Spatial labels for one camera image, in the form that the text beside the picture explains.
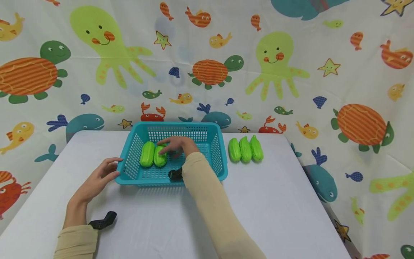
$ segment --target fabric backdrop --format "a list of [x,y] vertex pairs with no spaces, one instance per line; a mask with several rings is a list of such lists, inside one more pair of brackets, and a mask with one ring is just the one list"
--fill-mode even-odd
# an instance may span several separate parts
[[0,232],[74,133],[210,121],[286,136],[353,258],[414,258],[413,0],[21,0],[0,19]]

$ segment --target arm sleeve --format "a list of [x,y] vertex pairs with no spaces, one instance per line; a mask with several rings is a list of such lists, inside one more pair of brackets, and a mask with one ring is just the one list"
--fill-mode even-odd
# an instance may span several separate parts
[[204,155],[187,156],[183,180],[194,198],[220,259],[265,259],[266,256],[240,224],[217,176]]
[[98,230],[91,225],[63,229],[58,235],[54,259],[92,259],[98,242]]

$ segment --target black clip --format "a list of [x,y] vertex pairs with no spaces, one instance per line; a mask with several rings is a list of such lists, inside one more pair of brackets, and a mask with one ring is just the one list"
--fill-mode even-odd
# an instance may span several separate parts
[[94,229],[102,230],[110,225],[115,221],[116,218],[116,212],[114,211],[108,211],[105,218],[102,220],[93,220],[89,222],[89,225],[91,225]]
[[168,172],[168,177],[173,180],[173,181],[179,181],[183,178],[182,173],[183,172],[183,168],[180,167],[180,169],[178,170],[171,170]]

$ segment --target green vegetable toy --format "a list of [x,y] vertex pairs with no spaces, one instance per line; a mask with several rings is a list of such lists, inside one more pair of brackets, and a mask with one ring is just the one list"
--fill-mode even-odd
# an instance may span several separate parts
[[142,167],[150,167],[154,161],[155,144],[151,141],[142,146],[140,164]]
[[164,147],[166,147],[167,144],[158,145],[155,148],[154,152],[154,164],[158,167],[163,167],[167,163],[167,153],[159,155],[158,152],[160,152]]
[[236,138],[232,138],[229,142],[229,156],[230,156],[230,160],[235,163],[240,161],[240,157],[241,157],[240,146]]
[[249,162],[252,159],[252,150],[250,148],[249,141],[247,140],[247,136],[243,137],[240,140],[240,152],[241,152],[241,161],[244,163]]
[[256,162],[260,162],[263,160],[263,150],[262,146],[260,145],[260,142],[256,138],[256,135],[253,135],[253,137],[250,139],[250,147],[252,149],[252,158]]

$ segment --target hand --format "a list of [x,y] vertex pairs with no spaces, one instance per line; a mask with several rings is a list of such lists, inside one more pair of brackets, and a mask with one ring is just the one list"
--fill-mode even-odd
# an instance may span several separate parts
[[119,157],[106,158],[79,187],[71,200],[78,203],[89,203],[119,175],[119,172],[115,170],[118,165],[116,162],[120,161],[122,158]]
[[193,152],[199,152],[196,144],[191,138],[183,137],[183,136],[171,136],[169,138],[165,138],[161,141],[158,141],[157,145],[162,145],[169,143],[168,146],[163,148],[159,155],[165,154],[167,152],[176,152],[173,158],[178,158],[183,152],[185,157]]

